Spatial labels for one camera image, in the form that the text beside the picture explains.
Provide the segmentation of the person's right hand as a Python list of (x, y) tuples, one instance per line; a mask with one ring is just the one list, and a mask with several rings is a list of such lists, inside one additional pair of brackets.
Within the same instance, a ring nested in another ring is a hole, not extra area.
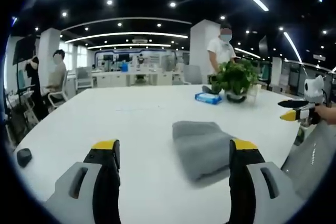
[(315, 112), (329, 125), (336, 125), (336, 108), (319, 105), (315, 107)]

